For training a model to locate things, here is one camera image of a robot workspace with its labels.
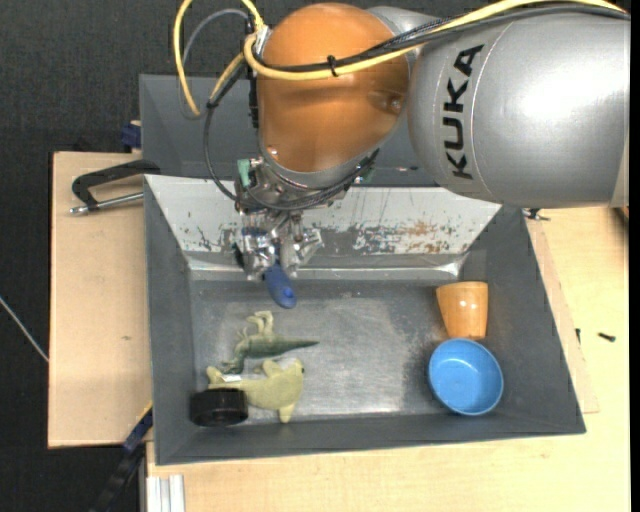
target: green toy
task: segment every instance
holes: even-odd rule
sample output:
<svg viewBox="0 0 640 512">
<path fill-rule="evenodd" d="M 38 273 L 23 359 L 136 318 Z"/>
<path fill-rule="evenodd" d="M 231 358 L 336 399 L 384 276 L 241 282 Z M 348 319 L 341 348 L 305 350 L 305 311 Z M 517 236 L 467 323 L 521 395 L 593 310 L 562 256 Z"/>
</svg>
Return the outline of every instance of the green toy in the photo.
<svg viewBox="0 0 640 512">
<path fill-rule="evenodd" d="M 245 327 L 238 331 L 240 342 L 233 352 L 233 359 L 222 363 L 222 373 L 242 373 L 245 358 L 257 359 L 261 357 L 274 357 L 284 354 L 296 348 L 316 345 L 317 341 L 301 340 L 297 338 L 285 338 L 273 332 L 273 314 L 271 311 L 258 311 L 247 317 L 247 322 L 258 328 L 256 334 L 247 334 Z"/>
<path fill-rule="evenodd" d="M 299 359 L 286 369 L 271 359 L 262 363 L 266 379 L 241 379 L 226 382 L 220 370 L 209 366 L 209 389 L 239 389 L 247 394 L 250 405 L 278 411 L 280 421 L 288 423 L 302 394 L 304 367 Z"/>
</svg>

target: black floor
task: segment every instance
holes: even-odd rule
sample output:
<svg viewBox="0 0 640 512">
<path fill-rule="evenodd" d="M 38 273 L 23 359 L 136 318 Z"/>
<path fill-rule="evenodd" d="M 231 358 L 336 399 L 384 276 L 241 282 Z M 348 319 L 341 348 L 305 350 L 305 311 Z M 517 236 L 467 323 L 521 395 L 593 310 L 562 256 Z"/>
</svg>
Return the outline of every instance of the black floor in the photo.
<svg viewBox="0 0 640 512">
<path fill-rule="evenodd" d="M 138 118 L 137 76 L 173 73 L 169 33 L 177 0 L 3 0 L 0 7 L 0 295 L 45 350 L 49 324 L 49 155 L 124 151 Z M 260 0 L 275 23 L 303 0 Z M 436 16 L 482 0 L 353 1 Z M 187 33 L 213 10 L 194 2 Z M 630 8 L 631 1 L 622 2 Z M 194 72 L 219 73 L 238 51 L 231 18 L 207 30 Z M 47 450 L 47 364 L 0 308 L 0 512 L 86 511 L 118 462 L 117 447 Z M 118 507 L 137 509 L 137 491 Z"/>
</svg>

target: yellow toy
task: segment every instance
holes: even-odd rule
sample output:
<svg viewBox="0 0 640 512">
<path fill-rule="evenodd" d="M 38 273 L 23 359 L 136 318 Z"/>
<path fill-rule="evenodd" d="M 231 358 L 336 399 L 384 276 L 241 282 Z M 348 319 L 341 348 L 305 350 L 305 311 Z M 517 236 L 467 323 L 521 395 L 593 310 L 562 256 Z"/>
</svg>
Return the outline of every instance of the yellow toy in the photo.
<svg viewBox="0 0 640 512">
<path fill-rule="evenodd" d="M 288 423 L 293 409 L 302 394 L 304 366 L 299 359 L 283 369 L 278 363 L 267 359 L 262 363 L 266 379 L 242 379 L 227 382 L 220 370 L 207 368 L 209 389 L 237 389 L 247 395 L 250 405 L 261 409 L 278 411 L 280 421 Z"/>
</svg>

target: toy wheel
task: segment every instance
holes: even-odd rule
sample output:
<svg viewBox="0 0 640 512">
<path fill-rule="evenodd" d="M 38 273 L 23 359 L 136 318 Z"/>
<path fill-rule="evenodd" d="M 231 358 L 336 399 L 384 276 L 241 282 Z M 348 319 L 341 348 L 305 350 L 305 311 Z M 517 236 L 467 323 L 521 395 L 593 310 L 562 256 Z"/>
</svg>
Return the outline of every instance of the toy wheel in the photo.
<svg viewBox="0 0 640 512">
<path fill-rule="evenodd" d="M 201 427 L 235 425 L 248 417 L 247 394 L 241 389 L 207 389 L 191 397 L 190 418 Z"/>
</svg>

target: blue bowl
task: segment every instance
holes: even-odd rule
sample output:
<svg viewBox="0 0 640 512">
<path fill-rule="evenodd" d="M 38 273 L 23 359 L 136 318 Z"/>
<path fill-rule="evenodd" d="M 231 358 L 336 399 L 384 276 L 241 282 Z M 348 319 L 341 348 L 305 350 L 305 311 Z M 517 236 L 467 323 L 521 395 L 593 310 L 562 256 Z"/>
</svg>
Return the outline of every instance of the blue bowl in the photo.
<svg viewBox="0 0 640 512">
<path fill-rule="evenodd" d="M 475 341 L 454 338 L 431 355 L 427 378 L 434 395 L 453 412 L 479 416 L 502 397 L 504 381 L 498 361 Z"/>
</svg>

